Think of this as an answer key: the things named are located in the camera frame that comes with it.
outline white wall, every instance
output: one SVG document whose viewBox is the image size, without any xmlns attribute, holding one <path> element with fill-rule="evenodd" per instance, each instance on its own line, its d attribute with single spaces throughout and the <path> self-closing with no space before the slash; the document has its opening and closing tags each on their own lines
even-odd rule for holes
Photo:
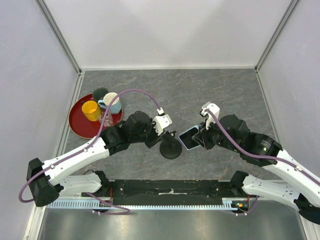
<svg viewBox="0 0 320 240">
<path fill-rule="evenodd" d="M 21 240 L 28 162 L 52 158 L 77 76 L 34 0 L 0 8 L 0 239 Z M 31 197 L 29 189 L 25 199 Z"/>
<path fill-rule="evenodd" d="M 283 146 L 320 176 L 320 1 L 302 0 L 261 69 Z"/>
<path fill-rule="evenodd" d="M 82 68 L 254 66 L 290 0 L 46 0 Z"/>
</svg>

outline marble-patterned surface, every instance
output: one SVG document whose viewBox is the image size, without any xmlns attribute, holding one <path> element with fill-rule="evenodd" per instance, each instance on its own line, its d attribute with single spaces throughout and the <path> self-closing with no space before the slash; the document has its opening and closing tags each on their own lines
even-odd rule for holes
<svg viewBox="0 0 320 240">
<path fill-rule="evenodd" d="M 84 75 L 80 97 L 98 87 L 119 93 L 130 88 L 143 89 L 152 94 L 169 114 L 173 124 L 169 131 L 184 130 L 199 124 L 201 106 L 212 102 L 220 107 L 220 117 L 236 114 L 246 121 L 253 132 L 274 137 L 271 122 L 253 69 L 170 69 L 170 70 L 109 70 L 87 71 Z M 150 117 L 157 114 L 155 104 L 139 92 L 123 95 L 123 119 L 135 111 Z M 72 131 L 66 152 L 87 139 Z M 262 168 L 246 163 L 236 153 L 224 148 L 202 147 L 187 151 L 179 158 L 168 160 L 161 156 L 159 143 L 151 149 L 144 143 L 132 144 L 128 150 L 96 161 L 76 174 L 88 169 L 103 170 L 109 179 L 219 179 L 229 180 L 237 170 L 262 179 L 278 179 Z"/>
</svg>

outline white mug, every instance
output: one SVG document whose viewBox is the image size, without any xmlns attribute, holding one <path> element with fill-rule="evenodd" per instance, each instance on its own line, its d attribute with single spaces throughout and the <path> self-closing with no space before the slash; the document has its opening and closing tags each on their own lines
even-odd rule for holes
<svg viewBox="0 0 320 240">
<path fill-rule="evenodd" d="M 99 106 L 101 108 L 106 109 L 108 107 L 109 103 L 111 102 L 111 100 L 114 99 L 114 97 L 116 95 L 117 94 L 115 92 L 107 93 L 104 96 L 103 100 L 100 99 L 98 101 Z M 112 113 L 112 114 L 118 114 L 121 111 L 121 108 L 122 108 L 122 105 L 121 105 L 120 99 L 119 99 L 119 97 L 117 97 L 116 100 L 112 103 L 109 112 Z"/>
</svg>

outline cup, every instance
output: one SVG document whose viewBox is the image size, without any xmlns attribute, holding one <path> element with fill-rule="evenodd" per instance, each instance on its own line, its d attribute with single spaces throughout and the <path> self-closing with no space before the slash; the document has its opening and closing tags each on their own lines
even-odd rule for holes
<svg viewBox="0 0 320 240">
<path fill-rule="evenodd" d="M 99 87 L 93 91 L 92 97 L 96 102 L 98 102 L 100 99 L 103 99 L 105 95 L 108 93 L 109 93 L 108 89 L 104 87 Z"/>
<path fill-rule="evenodd" d="M 102 119 L 104 118 L 105 112 L 106 112 L 106 109 L 104 109 L 102 107 L 100 108 L 100 113 L 96 111 L 95 117 L 98 119 L 98 121 L 100 123 L 102 122 Z M 105 116 L 103 126 L 110 127 L 112 125 L 112 123 L 113 123 L 112 114 L 108 111 L 108 113 Z"/>
<path fill-rule="evenodd" d="M 112 99 L 114 99 L 114 97 L 117 94 L 115 92 L 109 92 L 108 94 L 106 94 L 103 98 L 103 100 L 99 100 L 98 104 L 101 108 L 106 109 L 109 105 L 109 103 L 111 102 Z M 112 103 L 109 112 L 112 114 L 118 114 L 121 111 L 122 105 L 120 102 L 119 97 L 116 98 L 116 100 Z"/>
<path fill-rule="evenodd" d="M 98 104 L 95 101 L 86 101 L 81 108 L 83 114 L 86 116 L 86 118 L 91 121 L 95 122 L 98 121 L 96 115 L 101 114 L 100 108 L 98 107 Z"/>
</svg>

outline mug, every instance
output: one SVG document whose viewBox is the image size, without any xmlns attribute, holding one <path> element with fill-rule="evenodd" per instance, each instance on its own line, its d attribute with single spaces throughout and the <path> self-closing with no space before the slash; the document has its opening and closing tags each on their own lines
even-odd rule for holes
<svg viewBox="0 0 320 240">
<path fill-rule="evenodd" d="M 98 104 L 95 101 L 86 101 L 81 108 L 83 114 L 86 116 L 86 118 L 91 121 L 95 122 L 98 121 L 96 115 L 100 114 L 100 108 L 98 107 Z"/>
<path fill-rule="evenodd" d="M 112 99 L 114 99 L 114 97 L 117 94 L 115 92 L 109 92 L 108 94 L 106 94 L 103 98 L 103 100 L 99 100 L 98 104 L 101 108 L 106 109 L 109 105 L 109 103 L 111 102 Z M 112 103 L 109 112 L 112 114 L 118 114 L 121 111 L 122 105 L 120 102 L 119 97 L 116 98 L 116 100 Z"/>
<path fill-rule="evenodd" d="M 104 96 L 108 93 L 109 93 L 108 89 L 104 87 L 99 87 L 93 91 L 92 97 L 96 102 L 98 102 L 100 99 L 103 99 Z"/>
</svg>

